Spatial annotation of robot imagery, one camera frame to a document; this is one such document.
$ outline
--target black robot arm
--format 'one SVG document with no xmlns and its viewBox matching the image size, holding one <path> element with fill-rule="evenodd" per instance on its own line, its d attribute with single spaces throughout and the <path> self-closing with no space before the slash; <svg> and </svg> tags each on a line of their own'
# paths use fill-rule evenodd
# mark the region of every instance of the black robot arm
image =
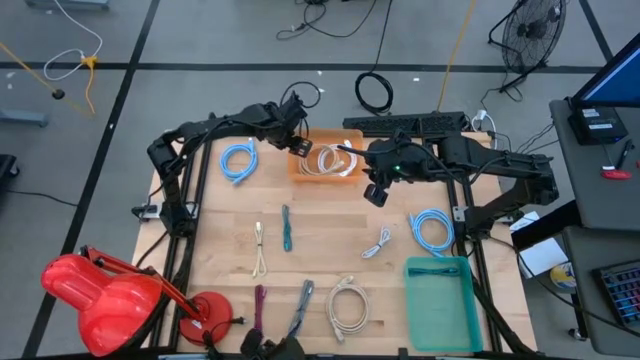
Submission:
<svg viewBox="0 0 640 360">
<path fill-rule="evenodd" d="M 340 149 L 364 157 L 369 166 L 364 171 L 373 182 L 364 197 L 382 207 L 385 192 L 393 182 L 444 181 L 450 178 L 473 184 L 480 174 L 517 178 L 516 185 L 483 207 L 460 209 L 467 233 L 482 235 L 491 230 L 498 218 L 509 215 L 526 204 L 547 205 L 558 198 L 552 158 L 492 150 L 476 140 L 451 132 L 427 139 L 427 146 L 414 143 L 401 131 L 387 140 L 375 140 L 367 151 L 344 146 Z"/>
<path fill-rule="evenodd" d="M 229 136 L 255 136 L 278 149 L 289 148 L 290 153 L 306 157 L 312 143 L 295 134 L 296 127 L 307 116 L 302 105 L 293 92 L 282 106 L 269 102 L 250 105 L 235 115 L 218 118 L 210 114 L 208 120 L 184 123 L 156 139 L 147 148 L 147 154 L 162 183 L 165 201 L 159 217 L 169 234 L 188 236 L 194 231 L 193 216 L 180 197 L 178 179 L 202 144 Z M 179 152 L 174 149 L 174 142 L 182 143 Z"/>
</svg>

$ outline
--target wooden tabletop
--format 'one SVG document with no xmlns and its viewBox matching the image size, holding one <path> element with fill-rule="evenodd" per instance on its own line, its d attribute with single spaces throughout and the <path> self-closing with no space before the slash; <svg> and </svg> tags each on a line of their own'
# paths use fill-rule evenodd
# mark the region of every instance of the wooden tabletop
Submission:
<svg viewBox="0 0 640 360">
<path fill-rule="evenodd" d="M 485 134 L 470 134 L 488 146 Z M 233 186 L 222 175 L 218 165 L 220 154 L 231 144 L 245 143 L 246 138 L 227 138 L 213 143 L 207 186 L 200 211 L 200 222 L 191 266 L 188 296 L 202 291 L 215 291 L 226 296 L 233 306 L 234 316 L 244 316 L 249 324 L 234 325 L 218 344 L 218 350 L 237 353 L 246 332 L 253 326 L 254 287 L 267 289 L 263 326 L 265 338 L 278 342 L 286 335 L 296 310 L 305 279 L 315 282 L 315 291 L 305 315 L 298 340 L 308 354 L 334 353 L 359 355 L 395 355 L 406 347 L 410 354 L 421 354 L 411 345 L 408 336 L 403 266 L 409 256 L 431 256 L 414 240 L 408 224 L 408 214 L 418 214 L 428 208 L 450 213 L 444 183 L 394 183 L 383 208 L 377 208 L 362 196 L 369 184 L 366 177 L 356 185 L 318 185 L 292 183 L 287 175 L 287 153 L 267 143 L 257 142 L 259 165 L 241 185 Z M 231 158 L 229 167 L 245 167 L 246 154 Z M 190 193 L 195 192 L 191 182 Z M 154 175 L 152 189 L 158 186 Z M 457 193 L 464 204 L 461 188 Z M 482 175 L 473 185 L 477 205 L 483 205 L 500 195 L 498 180 Z M 161 201 L 160 195 L 154 198 Z M 281 208 L 290 207 L 293 251 L 283 250 Z M 264 227 L 264 257 L 268 274 L 254 279 L 256 262 L 254 226 Z M 380 227 L 391 230 L 392 240 L 371 259 L 362 259 L 362 251 L 375 245 Z M 133 261 L 162 234 L 159 221 L 140 228 Z M 422 228 L 426 241 L 439 244 L 446 237 L 442 225 L 426 222 Z M 504 225 L 494 226 L 493 236 L 511 241 Z M 156 249 L 144 265 L 162 269 L 168 240 Z M 520 280 L 516 257 L 511 249 L 486 241 L 483 243 L 493 299 L 513 330 L 523 342 L 536 348 L 527 303 Z M 371 315 L 363 332 L 346 336 L 339 344 L 325 314 L 325 300 L 331 289 L 345 276 L 353 275 L 355 283 L 369 296 Z M 341 321 L 354 322 L 362 311 L 362 302 L 355 294 L 341 293 L 336 298 L 336 312 Z M 484 335 L 484 347 L 490 349 L 486 318 L 477 304 L 478 318 Z M 161 345 L 168 343 L 168 328 L 173 303 L 167 309 Z M 202 351 L 180 339 L 179 351 Z"/>
</svg>

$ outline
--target concrete floor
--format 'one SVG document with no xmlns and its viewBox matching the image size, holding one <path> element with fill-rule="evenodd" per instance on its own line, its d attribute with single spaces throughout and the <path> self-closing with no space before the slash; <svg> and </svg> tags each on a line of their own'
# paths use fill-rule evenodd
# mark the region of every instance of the concrete floor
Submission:
<svg viewBox="0 0 640 360">
<path fill-rule="evenodd" d="M 512 3 L 478 2 L 456 64 L 485 67 L 477 67 L 478 72 L 451 74 L 442 111 L 462 110 L 473 116 L 485 90 L 500 85 L 502 58 L 486 43 L 486 36 Z M 590 78 L 592 67 L 605 63 L 583 3 L 586 0 L 569 3 L 562 38 L 549 59 L 552 68 L 572 68 L 564 68 L 565 73 L 529 76 L 520 86 L 524 95 L 521 103 L 495 93 L 485 102 L 498 130 L 509 135 L 515 147 L 551 121 L 549 101 L 574 94 Z M 234 113 L 251 103 L 277 101 L 288 84 L 299 80 L 312 81 L 325 91 L 321 103 L 310 111 L 312 126 L 339 127 L 344 117 L 367 116 L 353 94 L 353 81 L 369 65 L 348 71 L 340 64 L 373 62 L 386 4 L 387 0 L 381 0 L 361 30 L 349 39 L 308 32 L 285 42 L 276 41 L 275 33 L 298 25 L 302 12 L 302 6 L 289 0 L 111 0 L 108 12 L 72 12 L 104 38 L 99 57 L 107 69 L 96 72 L 92 98 L 97 114 L 93 119 L 51 99 L 43 87 L 0 53 L 0 107 L 51 116 L 51 124 L 42 129 L 0 124 L 0 153 L 18 156 L 22 168 L 13 188 L 45 192 L 71 202 L 82 198 L 81 209 L 75 213 L 73 208 L 46 199 L 4 194 L 0 210 L 0 269 L 4 274 L 0 277 L 0 358 L 22 356 L 44 296 L 40 272 L 60 253 L 65 240 L 75 249 L 92 244 L 114 256 L 131 257 L 139 225 L 129 210 L 145 201 L 152 174 L 145 149 L 164 129 L 203 119 L 210 111 Z M 614 53 L 637 33 L 637 1 L 589 0 L 589 4 Z M 158 5 L 157 12 L 147 17 L 150 5 L 151 9 Z M 369 1 L 332 0 L 327 6 L 329 12 L 319 26 L 344 33 L 366 13 Z M 425 72 L 401 67 L 381 72 L 394 87 L 394 113 L 435 109 L 442 65 L 448 61 L 467 6 L 468 1 L 451 0 L 394 2 L 380 63 L 436 65 L 426 67 Z M 144 45 L 139 47 L 142 53 L 136 54 L 145 17 L 152 21 L 147 23 L 150 33 L 146 43 L 140 44 Z M 0 2 L 0 19 L 0 41 L 34 66 L 42 66 L 41 62 L 70 47 L 91 52 L 96 46 L 91 35 L 59 12 L 31 9 L 22 1 Z M 501 30 L 496 37 L 501 38 Z M 139 60 L 143 69 L 156 63 L 185 64 L 176 70 L 129 70 L 127 76 L 131 59 Z M 64 61 L 76 60 L 69 57 Z M 206 66 L 198 68 L 197 64 Z M 79 71 L 58 86 L 68 98 L 84 105 L 88 75 Z M 376 85 L 363 84 L 363 89 L 372 102 L 384 101 Z M 303 99 L 314 96 L 305 90 L 301 93 Z M 551 132 L 539 144 L 554 139 Z M 101 142 L 109 141 L 102 164 L 98 149 Z M 555 157 L 553 167 L 561 193 L 552 206 L 537 209 L 544 214 L 572 199 L 573 194 L 559 147 L 549 146 L 541 152 Z M 84 210 L 82 218 L 79 213 Z M 79 233 L 70 232 L 70 228 Z M 575 326 L 570 308 L 536 283 L 527 282 L 525 290 L 541 351 L 572 358 L 606 358 L 596 354 L 588 342 L 579 343 L 566 335 L 566 330 Z M 41 344 L 37 350 L 31 348 L 32 353 L 84 352 L 75 318 L 67 305 L 56 303 Z"/>
</svg>

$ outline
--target lamp base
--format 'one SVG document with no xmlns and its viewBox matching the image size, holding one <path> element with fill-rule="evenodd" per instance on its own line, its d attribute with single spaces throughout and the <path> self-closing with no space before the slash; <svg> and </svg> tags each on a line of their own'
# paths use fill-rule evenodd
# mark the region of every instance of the lamp base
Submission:
<svg viewBox="0 0 640 360">
<path fill-rule="evenodd" d="M 204 332 L 210 332 L 214 327 L 215 331 L 211 334 L 214 343 L 225 337 L 229 332 L 230 321 L 233 318 L 233 310 L 229 300 L 219 293 L 208 291 L 197 294 L 191 301 L 196 305 L 205 321 L 200 323 L 187 316 L 183 317 L 180 320 L 180 334 L 190 343 L 198 346 L 204 346 L 202 339 Z"/>
</svg>

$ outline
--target red lamp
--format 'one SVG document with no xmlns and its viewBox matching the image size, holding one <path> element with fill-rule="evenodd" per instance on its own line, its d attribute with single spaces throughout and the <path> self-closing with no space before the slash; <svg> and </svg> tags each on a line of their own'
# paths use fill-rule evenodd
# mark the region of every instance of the red lamp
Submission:
<svg viewBox="0 0 640 360">
<path fill-rule="evenodd" d="M 205 331 L 214 327 L 214 343 L 229 331 L 231 304 L 221 294 L 203 292 L 187 300 L 151 267 L 141 270 L 93 248 L 83 249 L 83 255 L 56 258 L 41 282 L 47 292 L 78 310 L 80 336 L 91 354 L 109 355 L 137 338 L 162 294 L 186 312 L 180 332 L 190 342 L 203 345 Z"/>
</svg>

